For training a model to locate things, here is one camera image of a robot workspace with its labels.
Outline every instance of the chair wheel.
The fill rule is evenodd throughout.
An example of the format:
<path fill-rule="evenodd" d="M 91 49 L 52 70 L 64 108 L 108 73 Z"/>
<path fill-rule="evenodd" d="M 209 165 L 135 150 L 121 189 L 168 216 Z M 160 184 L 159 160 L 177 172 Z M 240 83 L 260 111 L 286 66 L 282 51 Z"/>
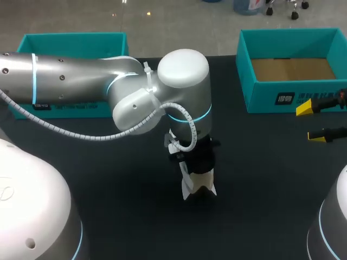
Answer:
<path fill-rule="evenodd" d="M 269 8 L 266 10 L 266 15 L 273 15 L 272 7 L 269 7 Z"/>
<path fill-rule="evenodd" d="M 301 7 L 303 8 L 303 9 L 307 9 L 307 8 L 309 8 L 309 3 L 308 2 L 306 2 L 306 1 L 302 1 L 302 3 L 301 3 Z"/>
<path fill-rule="evenodd" d="M 299 18 L 299 14 L 297 12 L 292 12 L 292 20 L 296 20 Z"/>

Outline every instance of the gray floor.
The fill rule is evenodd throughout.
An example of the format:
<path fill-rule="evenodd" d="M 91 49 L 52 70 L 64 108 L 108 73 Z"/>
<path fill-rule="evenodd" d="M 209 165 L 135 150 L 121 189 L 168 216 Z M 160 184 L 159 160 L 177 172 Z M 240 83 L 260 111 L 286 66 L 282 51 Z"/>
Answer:
<path fill-rule="evenodd" d="M 241 29 L 340 27 L 347 35 L 346 0 L 309 0 L 296 21 L 292 6 L 277 1 L 269 17 L 238 15 L 232 0 L 0 0 L 0 50 L 16 50 L 26 33 L 124 31 L 134 57 L 180 48 L 232 55 Z"/>

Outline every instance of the blue container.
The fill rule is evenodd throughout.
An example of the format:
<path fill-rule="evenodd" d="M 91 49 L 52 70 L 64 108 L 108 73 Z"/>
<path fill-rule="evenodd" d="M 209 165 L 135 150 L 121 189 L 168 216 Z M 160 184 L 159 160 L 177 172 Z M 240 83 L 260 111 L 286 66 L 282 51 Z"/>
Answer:
<path fill-rule="evenodd" d="M 129 55 L 126 34 L 123 32 L 26 34 L 17 52 L 82 59 L 102 59 Z M 79 103 L 63 106 L 50 104 L 51 110 L 34 110 L 32 105 L 20 105 L 39 118 L 111 117 L 111 111 L 106 102 Z M 17 119 L 25 118 L 17 112 L 14 113 Z"/>
<path fill-rule="evenodd" d="M 256 79 L 251 59 L 325 58 L 335 80 L 271 81 Z M 347 87 L 347 40 L 337 28 L 242 30 L 236 65 L 249 113 L 294 113 L 311 97 L 326 97 Z M 291 97 L 278 104 L 278 97 Z M 327 112 L 343 111 L 339 107 Z"/>
<path fill-rule="evenodd" d="M 234 11 L 242 15 L 256 15 L 263 4 L 264 0 L 234 0 Z"/>

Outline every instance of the black tabletop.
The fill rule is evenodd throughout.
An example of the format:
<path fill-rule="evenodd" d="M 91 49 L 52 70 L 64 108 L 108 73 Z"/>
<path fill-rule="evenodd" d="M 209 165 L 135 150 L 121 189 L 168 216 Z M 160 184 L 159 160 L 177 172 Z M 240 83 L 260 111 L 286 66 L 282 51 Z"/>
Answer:
<path fill-rule="evenodd" d="M 152 69 L 159 62 L 146 60 Z M 216 149 L 215 198 L 202 192 L 183 201 L 182 176 L 163 146 L 167 120 L 141 136 L 97 143 L 2 118 L 1 127 L 16 145 L 66 179 L 91 260 L 308 259 L 307 231 L 347 163 L 347 148 L 343 140 L 308 142 L 306 132 L 342 126 L 346 114 L 248 114 L 235 56 L 208 61 L 211 135 L 222 144 Z M 112 119 L 50 122 L 90 135 L 116 131 Z"/>

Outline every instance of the teal cardboard box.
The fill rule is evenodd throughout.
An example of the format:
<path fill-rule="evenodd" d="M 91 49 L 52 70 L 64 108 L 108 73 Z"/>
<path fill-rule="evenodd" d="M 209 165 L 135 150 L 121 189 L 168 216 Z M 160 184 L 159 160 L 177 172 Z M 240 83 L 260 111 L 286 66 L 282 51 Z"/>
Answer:
<path fill-rule="evenodd" d="M 101 59 L 129 55 L 126 35 L 123 32 L 26 34 L 17 52 L 82 59 Z M 111 117 L 111 111 L 107 102 L 69 105 L 20 105 L 39 118 Z M 14 114 L 17 119 L 25 118 L 17 112 L 14 112 Z"/>
<path fill-rule="evenodd" d="M 347 40 L 336 28 L 242 30 L 236 65 L 249 113 L 294 113 L 347 88 Z"/>

